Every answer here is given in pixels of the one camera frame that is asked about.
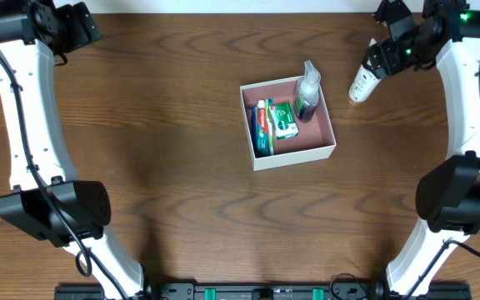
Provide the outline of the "white lotion tube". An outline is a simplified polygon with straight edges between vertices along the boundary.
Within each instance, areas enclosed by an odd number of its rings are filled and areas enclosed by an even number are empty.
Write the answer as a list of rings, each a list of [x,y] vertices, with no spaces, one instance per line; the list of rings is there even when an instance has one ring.
[[[373,71],[368,55],[365,55],[349,88],[347,100],[352,105],[364,103],[381,81],[381,77]]]

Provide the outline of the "clear pump sanitizer bottle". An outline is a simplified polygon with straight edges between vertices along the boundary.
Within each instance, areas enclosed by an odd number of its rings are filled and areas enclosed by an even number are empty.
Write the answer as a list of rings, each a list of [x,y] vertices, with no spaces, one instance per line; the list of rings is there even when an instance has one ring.
[[[309,123],[319,103],[321,75],[310,60],[304,62],[304,68],[305,74],[297,80],[293,108],[300,122]]]

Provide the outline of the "white box pink interior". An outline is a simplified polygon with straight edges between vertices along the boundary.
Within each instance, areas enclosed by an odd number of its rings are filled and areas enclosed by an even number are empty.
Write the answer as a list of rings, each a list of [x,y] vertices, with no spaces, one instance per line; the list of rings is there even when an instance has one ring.
[[[328,114],[323,92],[320,92],[319,103],[310,122],[297,122],[299,134],[288,139],[275,140],[275,153],[262,157],[256,153],[251,129],[251,108],[258,101],[270,98],[274,103],[292,103],[294,100],[299,76],[282,78],[267,82],[243,85],[240,90],[240,103],[244,126],[247,135],[247,145],[252,169],[260,171],[278,168],[297,163],[327,159],[337,146],[333,127]]]

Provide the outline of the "green soap bar pack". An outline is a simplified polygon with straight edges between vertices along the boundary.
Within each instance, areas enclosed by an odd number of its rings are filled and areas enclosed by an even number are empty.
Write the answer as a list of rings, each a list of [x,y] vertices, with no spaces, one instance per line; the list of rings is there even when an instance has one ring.
[[[269,112],[277,140],[293,138],[299,134],[290,102],[274,104],[269,107]]]

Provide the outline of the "green white toothbrush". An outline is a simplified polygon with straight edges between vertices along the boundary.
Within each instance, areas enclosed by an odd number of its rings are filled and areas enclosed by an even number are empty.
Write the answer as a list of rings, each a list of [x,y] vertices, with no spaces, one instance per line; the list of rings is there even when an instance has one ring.
[[[270,155],[274,155],[274,142],[273,142],[273,123],[270,114],[270,107],[273,105],[273,100],[271,98],[267,98],[265,100],[265,108],[266,108],[266,120],[267,120],[267,127],[268,127],[268,146]]]

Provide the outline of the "blue disposable razor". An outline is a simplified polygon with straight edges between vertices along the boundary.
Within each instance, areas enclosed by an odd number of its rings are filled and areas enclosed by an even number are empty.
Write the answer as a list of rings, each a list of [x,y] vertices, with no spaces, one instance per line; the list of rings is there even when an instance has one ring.
[[[256,105],[249,108],[251,113],[250,117],[250,137],[252,139],[252,146],[254,149],[257,149],[258,142],[258,107]]]

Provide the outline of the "red green toothpaste tube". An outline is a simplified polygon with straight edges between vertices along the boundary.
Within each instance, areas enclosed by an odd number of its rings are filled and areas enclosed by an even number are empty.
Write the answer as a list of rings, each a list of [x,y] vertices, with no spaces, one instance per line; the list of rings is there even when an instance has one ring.
[[[266,116],[265,101],[257,102],[257,150],[262,157],[270,155],[268,123]]]

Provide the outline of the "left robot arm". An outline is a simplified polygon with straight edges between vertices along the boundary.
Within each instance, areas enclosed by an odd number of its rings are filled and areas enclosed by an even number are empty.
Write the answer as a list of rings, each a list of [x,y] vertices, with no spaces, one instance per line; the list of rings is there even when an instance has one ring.
[[[83,2],[0,1],[0,97],[11,153],[0,217],[71,253],[77,270],[99,281],[96,298],[146,299],[143,267],[111,227],[104,185],[79,178],[56,103],[55,67],[100,38]]]

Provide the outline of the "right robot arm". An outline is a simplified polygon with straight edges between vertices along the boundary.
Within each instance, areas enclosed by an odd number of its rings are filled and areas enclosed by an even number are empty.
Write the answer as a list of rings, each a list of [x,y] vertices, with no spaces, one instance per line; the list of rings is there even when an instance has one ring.
[[[439,71],[445,93],[445,161],[423,176],[415,196],[417,223],[369,299],[456,298],[463,287],[434,291],[449,255],[480,231],[480,11],[464,1],[426,1],[415,23],[402,1],[383,0],[374,19],[389,35],[366,51],[361,72],[378,80],[408,68]]]

